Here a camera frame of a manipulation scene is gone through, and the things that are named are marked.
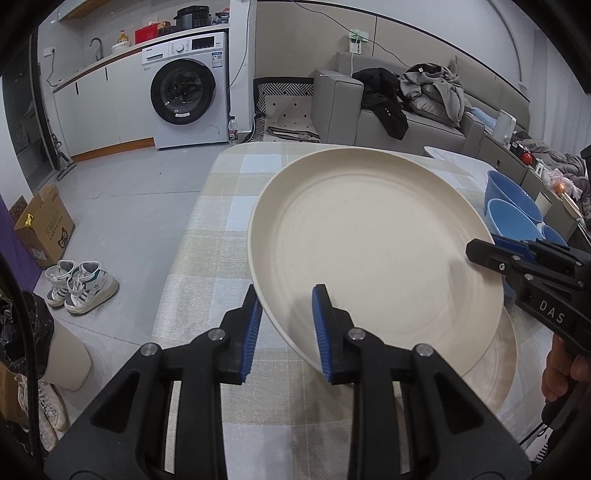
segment sofa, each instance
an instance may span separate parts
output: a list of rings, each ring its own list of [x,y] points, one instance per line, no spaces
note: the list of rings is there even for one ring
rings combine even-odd
[[[425,155],[424,147],[442,148],[476,157],[485,126],[466,112],[460,128],[453,128],[412,112],[404,112],[408,131],[402,140],[390,137],[373,112],[361,108],[363,84],[352,71],[383,67],[398,75],[407,67],[364,55],[337,53],[337,71],[314,72],[312,122],[323,143],[380,148]],[[518,128],[527,131],[529,101],[492,71],[474,61],[456,57],[448,67],[460,76],[466,98],[474,107],[496,117],[505,110],[517,118]]]

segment sneaker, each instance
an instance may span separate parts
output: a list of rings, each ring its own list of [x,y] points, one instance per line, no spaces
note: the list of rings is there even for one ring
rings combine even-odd
[[[27,403],[27,377],[24,375],[18,374],[14,377],[14,380],[18,383],[18,392],[17,392],[17,399],[18,404],[21,406],[21,409],[27,416],[29,415],[28,411],[28,403]],[[43,448],[51,452],[57,445],[57,435],[49,420],[43,412],[43,408],[41,404],[39,404],[39,437],[41,439],[41,444]]]
[[[68,279],[64,305],[70,313],[81,315],[109,300],[119,290],[113,275],[101,270],[99,262],[82,262]]]
[[[54,430],[63,432],[68,426],[66,409],[50,383],[39,380],[39,403]]]
[[[60,260],[57,265],[45,270],[45,276],[51,282],[51,290],[47,293],[47,304],[50,307],[61,307],[70,294],[68,278],[76,268],[72,260]]]

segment beige trash can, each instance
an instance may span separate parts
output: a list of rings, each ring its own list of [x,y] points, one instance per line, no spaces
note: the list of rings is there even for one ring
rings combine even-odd
[[[54,333],[43,380],[68,390],[78,390],[88,377],[91,366],[84,343],[58,320],[54,320]]]

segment faucet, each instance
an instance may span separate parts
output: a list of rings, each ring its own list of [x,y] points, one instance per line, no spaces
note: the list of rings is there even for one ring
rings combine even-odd
[[[93,39],[90,41],[90,43],[88,44],[88,46],[89,46],[89,47],[91,47],[91,46],[92,46],[92,44],[93,44],[93,42],[94,42],[95,40],[98,40],[98,41],[99,41],[99,45],[100,45],[100,57],[99,57],[98,55],[96,56],[96,61],[99,61],[99,60],[102,60],[102,59],[104,59],[104,58],[105,58],[105,56],[103,55],[103,42],[102,42],[102,40],[101,40],[99,37],[95,37],[95,38],[93,38]]]

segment sofa armrest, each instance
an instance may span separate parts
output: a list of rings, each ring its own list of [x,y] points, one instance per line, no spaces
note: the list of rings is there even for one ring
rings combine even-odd
[[[330,70],[314,72],[312,123],[322,143],[354,145],[363,83]]]
[[[460,130],[466,137],[466,142],[461,152],[462,155],[473,158],[478,157],[480,145],[484,138],[484,127],[484,123],[474,115],[469,112],[464,113],[464,116],[460,120]]]

